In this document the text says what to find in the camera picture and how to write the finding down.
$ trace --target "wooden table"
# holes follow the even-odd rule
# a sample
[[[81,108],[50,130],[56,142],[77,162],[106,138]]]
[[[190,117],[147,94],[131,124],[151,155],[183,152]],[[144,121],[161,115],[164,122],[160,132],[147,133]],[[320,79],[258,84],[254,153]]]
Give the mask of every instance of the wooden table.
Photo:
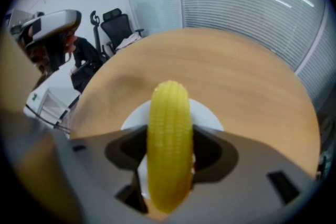
[[[113,56],[79,99],[71,137],[119,130],[165,80],[182,83],[225,131],[272,146],[315,177],[319,128],[299,79],[265,47],[214,29],[152,35]]]

